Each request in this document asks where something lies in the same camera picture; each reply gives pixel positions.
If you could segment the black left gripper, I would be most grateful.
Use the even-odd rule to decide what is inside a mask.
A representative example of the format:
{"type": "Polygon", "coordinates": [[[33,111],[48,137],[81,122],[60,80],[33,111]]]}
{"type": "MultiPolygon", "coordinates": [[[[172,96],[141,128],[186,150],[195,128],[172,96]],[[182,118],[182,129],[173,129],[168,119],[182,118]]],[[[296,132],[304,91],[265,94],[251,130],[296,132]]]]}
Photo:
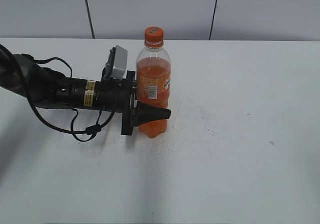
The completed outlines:
{"type": "MultiPolygon", "coordinates": [[[[132,135],[131,112],[133,108],[132,97],[134,97],[134,86],[136,84],[135,75],[134,71],[128,71],[126,78],[121,80],[111,78],[107,81],[96,83],[93,107],[95,110],[110,112],[107,120],[100,124],[101,128],[109,124],[115,113],[121,113],[121,134],[132,135]]],[[[154,107],[143,102],[137,102],[134,108],[134,126],[138,127],[148,122],[166,120],[170,116],[171,110],[167,108],[154,107]]]]}

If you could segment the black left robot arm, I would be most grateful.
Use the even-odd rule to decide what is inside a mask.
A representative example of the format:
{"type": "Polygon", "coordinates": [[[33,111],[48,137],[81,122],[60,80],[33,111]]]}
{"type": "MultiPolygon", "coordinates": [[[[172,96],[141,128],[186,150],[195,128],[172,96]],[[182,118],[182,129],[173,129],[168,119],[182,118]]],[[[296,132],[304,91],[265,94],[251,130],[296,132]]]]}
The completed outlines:
{"type": "Polygon", "coordinates": [[[54,60],[63,62],[58,57],[37,60],[29,54],[12,54],[4,46],[1,46],[0,55],[0,86],[25,97],[37,118],[56,131],[74,137],[86,134],[92,139],[115,113],[121,113],[121,134],[131,135],[134,127],[168,119],[171,115],[167,108],[137,100],[136,73],[127,70],[128,52],[118,45],[109,51],[100,81],[67,77],[43,66],[54,60]],[[76,131],[73,123],[68,130],[50,124],[40,115],[38,108],[108,111],[110,115],[102,124],[96,122],[83,131],[76,131]]]}

